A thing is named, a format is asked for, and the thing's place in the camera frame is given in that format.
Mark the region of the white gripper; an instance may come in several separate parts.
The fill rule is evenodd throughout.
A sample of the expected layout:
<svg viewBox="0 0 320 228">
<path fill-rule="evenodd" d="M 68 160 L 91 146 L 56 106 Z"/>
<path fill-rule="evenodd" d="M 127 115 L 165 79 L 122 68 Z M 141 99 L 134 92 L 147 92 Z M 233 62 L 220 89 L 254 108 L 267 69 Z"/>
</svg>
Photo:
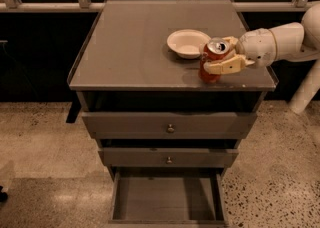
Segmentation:
<svg viewBox="0 0 320 228">
<path fill-rule="evenodd" d="M 209 74 L 233 74 L 247 66 L 249 68 L 269 66 L 276 57 L 275 38 L 270 30 L 263 28 L 248 31 L 239 40 L 233 36 L 211 38 L 207 43 L 200 45 L 199 51 L 200 54 L 208 52 L 224 55 L 235 46 L 238 54 L 218 63 L 207 61 L 203 65 L 204 70 Z"/>
</svg>

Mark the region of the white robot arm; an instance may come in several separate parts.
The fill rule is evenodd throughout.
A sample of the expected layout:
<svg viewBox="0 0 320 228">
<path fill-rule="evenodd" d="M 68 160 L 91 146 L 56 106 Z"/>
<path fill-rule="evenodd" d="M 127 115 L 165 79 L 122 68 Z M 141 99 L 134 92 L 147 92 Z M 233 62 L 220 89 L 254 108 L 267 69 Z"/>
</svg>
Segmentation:
<svg viewBox="0 0 320 228">
<path fill-rule="evenodd" d="M 238 73 L 246 67 L 266 67 L 280 60 L 314 60 L 319 44 L 320 4 L 316 4 L 300 22 L 248 31 L 240 38 L 212 38 L 200 49 L 199 75 L 211 81 L 212 76 Z"/>
</svg>

